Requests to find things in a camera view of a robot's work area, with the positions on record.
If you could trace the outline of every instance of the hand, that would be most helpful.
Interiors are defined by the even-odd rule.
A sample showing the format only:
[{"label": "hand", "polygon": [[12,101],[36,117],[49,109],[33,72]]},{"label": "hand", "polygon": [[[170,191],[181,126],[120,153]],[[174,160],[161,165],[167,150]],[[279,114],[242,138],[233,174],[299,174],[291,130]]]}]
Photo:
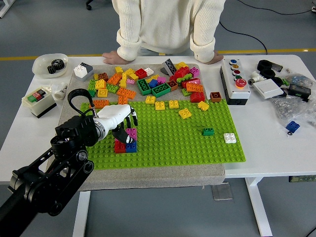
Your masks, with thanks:
[{"label": "hand", "polygon": [[125,64],[129,64],[131,62],[131,61],[127,61],[125,59],[122,59],[118,55],[118,52],[116,52],[116,51],[111,51],[110,53],[103,53],[102,57],[105,57],[103,62],[106,63],[106,64],[125,65]]},{"label": "hand", "polygon": [[218,54],[218,52],[214,50],[214,58],[205,64],[217,63],[217,62],[221,61],[223,58],[224,58],[223,55]]}]

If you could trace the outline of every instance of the cable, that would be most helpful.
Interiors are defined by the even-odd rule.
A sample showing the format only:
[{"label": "cable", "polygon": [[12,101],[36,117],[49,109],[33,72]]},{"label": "cable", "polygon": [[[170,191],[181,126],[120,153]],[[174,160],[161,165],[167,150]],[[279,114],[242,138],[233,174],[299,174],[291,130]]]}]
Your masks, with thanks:
[{"label": "cable", "polygon": [[[242,2],[241,0],[237,0],[239,2],[241,2],[242,4],[246,5],[246,6],[250,6],[248,4],[245,4],[244,2]],[[306,12],[310,12],[312,10],[308,10],[308,11],[304,11],[304,12],[299,12],[299,13],[290,13],[290,14],[286,14],[286,13],[280,13],[280,12],[277,12],[277,11],[274,11],[274,10],[271,10],[271,9],[267,9],[267,8],[260,8],[260,7],[255,7],[255,6],[250,6],[252,8],[255,8],[255,9],[261,9],[261,10],[268,10],[268,11],[273,11],[277,14],[280,14],[280,15],[297,15],[297,14],[303,14],[303,13],[306,13]]]},{"label": "cable", "polygon": [[235,31],[230,31],[230,30],[228,30],[225,26],[223,26],[223,24],[222,24],[221,21],[219,22],[219,24],[220,24],[225,30],[227,30],[227,31],[229,31],[229,32],[231,32],[231,33],[235,33],[235,34],[243,35],[243,36],[249,36],[249,37],[254,38],[255,40],[258,40],[258,41],[263,45],[263,47],[265,48],[266,54],[268,54],[268,50],[267,50],[266,46],[264,45],[264,43],[262,43],[262,42],[261,42],[259,39],[257,39],[256,37],[251,36],[251,35],[247,35],[247,34],[243,34],[243,33],[238,33],[238,32],[235,32]]}]

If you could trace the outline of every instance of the table leg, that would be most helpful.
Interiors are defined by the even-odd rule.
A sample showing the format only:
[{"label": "table leg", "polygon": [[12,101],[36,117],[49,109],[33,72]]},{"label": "table leg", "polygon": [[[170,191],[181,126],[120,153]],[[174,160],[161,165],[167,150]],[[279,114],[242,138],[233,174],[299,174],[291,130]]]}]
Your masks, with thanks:
[{"label": "table leg", "polygon": [[80,192],[73,237],[84,237],[91,191]]},{"label": "table leg", "polygon": [[0,18],[2,18],[5,13],[9,10],[9,8],[12,6],[12,4],[15,2],[15,0],[3,0],[4,7],[0,11]]},{"label": "table leg", "polygon": [[268,237],[268,236],[272,236],[272,232],[271,232],[269,221],[266,215],[265,208],[261,200],[259,189],[257,186],[257,183],[259,183],[261,179],[262,177],[245,178],[245,181],[247,184],[253,211],[256,216],[260,236]]}]

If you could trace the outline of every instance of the yellow lego brick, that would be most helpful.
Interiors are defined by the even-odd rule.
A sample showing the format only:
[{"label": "yellow lego brick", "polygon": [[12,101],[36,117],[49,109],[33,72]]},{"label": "yellow lego brick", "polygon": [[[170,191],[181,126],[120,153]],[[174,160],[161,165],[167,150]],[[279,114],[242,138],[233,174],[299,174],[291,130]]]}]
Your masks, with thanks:
[{"label": "yellow lego brick", "polygon": [[136,74],[130,74],[129,77],[132,79],[132,80],[138,80],[138,76]]},{"label": "yellow lego brick", "polygon": [[175,66],[175,68],[176,68],[177,70],[179,70],[179,69],[182,68],[182,67],[188,67],[188,65],[185,64],[184,62],[180,62],[180,63],[178,63],[178,64],[175,64],[174,66]]},{"label": "yellow lego brick", "polygon": [[182,119],[187,119],[188,117],[191,117],[192,114],[188,109],[180,110],[179,115],[181,116]]},{"label": "yellow lego brick", "polygon": [[107,89],[98,90],[98,97],[108,97],[108,90]]},{"label": "yellow lego brick", "polygon": [[121,67],[115,67],[115,71],[119,75],[123,73],[123,69]]},{"label": "yellow lego brick", "polygon": [[149,95],[146,97],[145,104],[153,105],[153,104],[155,104],[155,101],[156,101],[156,97]]},{"label": "yellow lego brick", "polygon": [[127,70],[125,71],[125,73],[126,73],[127,75],[131,75],[131,74],[134,74],[135,71],[134,71],[133,69],[129,68],[129,69],[127,69]]},{"label": "yellow lego brick", "polygon": [[197,104],[197,107],[201,109],[202,111],[208,110],[209,105],[205,103],[204,101],[201,101]]},{"label": "yellow lego brick", "polygon": [[100,90],[105,88],[107,88],[107,83],[105,80],[102,79],[95,82],[95,89]]},{"label": "yellow lego brick", "polygon": [[169,100],[169,108],[170,109],[178,109],[179,108],[179,101]]},{"label": "yellow lego brick", "polygon": [[156,110],[165,110],[164,102],[163,101],[156,101],[155,102],[155,109]]}]

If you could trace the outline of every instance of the white sweater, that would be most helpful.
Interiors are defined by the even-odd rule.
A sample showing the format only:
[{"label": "white sweater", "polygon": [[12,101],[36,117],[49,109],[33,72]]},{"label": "white sweater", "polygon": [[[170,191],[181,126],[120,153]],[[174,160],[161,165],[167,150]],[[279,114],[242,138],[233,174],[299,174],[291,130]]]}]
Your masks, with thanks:
[{"label": "white sweater", "polygon": [[215,29],[225,0],[112,0],[119,15],[118,54],[132,61],[140,46],[180,53],[189,45],[195,58],[214,57]]}]

